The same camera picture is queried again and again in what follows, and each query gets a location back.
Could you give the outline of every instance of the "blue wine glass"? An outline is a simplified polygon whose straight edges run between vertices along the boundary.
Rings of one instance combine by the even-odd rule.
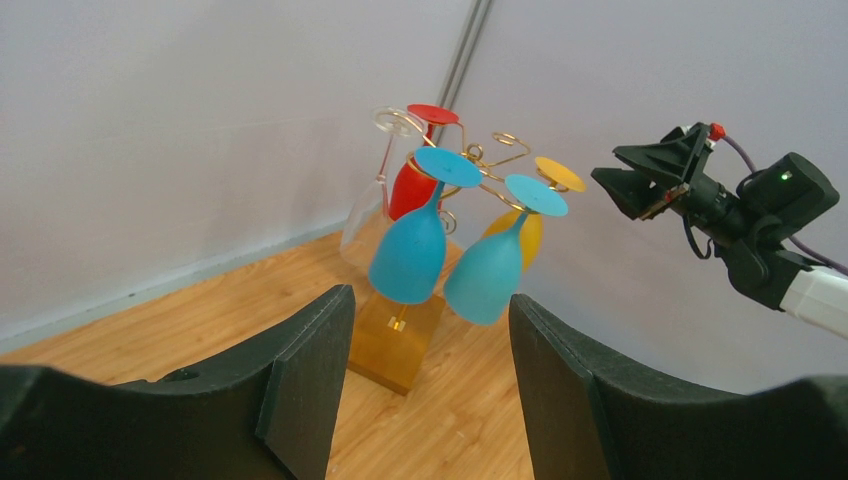
[[[466,250],[445,282],[448,305],[477,325],[497,322],[521,284],[524,256],[520,234],[530,212],[550,216],[568,213],[565,200],[538,180],[510,175],[505,183],[528,211],[506,231],[485,237]]]
[[[368,269],[368,280],[384,297],[415,305],[433,294],[447,255],[447,236],[438,205],[445,184],[474,187],[483,174],[465,158],[438,147],[421,147],[415,160],[438,180],[430,200],[400,217],[383,236]]]

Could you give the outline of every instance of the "wooden floor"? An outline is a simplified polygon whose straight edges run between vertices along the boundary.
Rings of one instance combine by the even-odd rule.
[[[166,373],[214,355],[339,283],[361,306],[363,272],[333,234],[0,357],[102,383]],[[448,255],[455,264],[458,251]],[[330,479],[532,478],[506,319],[469,324],[449,309],[406,397],[348,371]]]

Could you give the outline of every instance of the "wooden stand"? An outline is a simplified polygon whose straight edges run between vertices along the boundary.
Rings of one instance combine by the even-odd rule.
[[[348,368],[396,393],[409,393],[445,303],[433,295],[404,306],[374,293],[353,325]]]

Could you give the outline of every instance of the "glass stem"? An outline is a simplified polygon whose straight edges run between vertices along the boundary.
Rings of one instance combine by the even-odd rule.
[[[433,209],[437,208],[439,202],[442,200],[442,192],[445,191],[445,182],[439,182],[436,184],[436,189],[433,190],[433,195],[430,196],[430,200],[427,202],[427,206],[432,207]]]
[[[386,153],[383,154],[383,163],[380,165],[380,171],[377,172],[377,180],[381,182],[386,181],[386,166],[389,164],[389,157],[392,156],[392,148],[395,144],[395,136],[394,134],[389,135],[389,144],[386,145]]]
[[[529,213],[527,212],[521,212],[521,215],[519,215],[518,218],[515,220],[515,223],[512,224],[511,230],[514,232],[521,232],[521,227],[523,227],[524,222],[527,221],[528,215]]]
[[[427,138],[432,140],[433,139],[433,132],[435,132],[435,131],[436,131],[436,126],[433,125],[432,123],[428,123],[427,124]],[[424,142],[425,147],[428,146],[428,145],[430,145],[430,144],[427,143],[427,142]]]

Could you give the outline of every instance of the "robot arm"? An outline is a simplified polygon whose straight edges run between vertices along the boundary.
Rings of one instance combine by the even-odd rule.
[[[666,210],[683,217],[695,254],[707,259],[714,250],[742,295],[848,339],[848,279],[781,245],[834,206],[839,193],[810,161],[789,153],[752,172],[734,194],[704,173],[722,137],[715,124],[679,127],[656,144],[615,148],[632,170],[596,168],[592,178],[633,220]],[[692,227],[710,237],[706,253],[696,245]]]

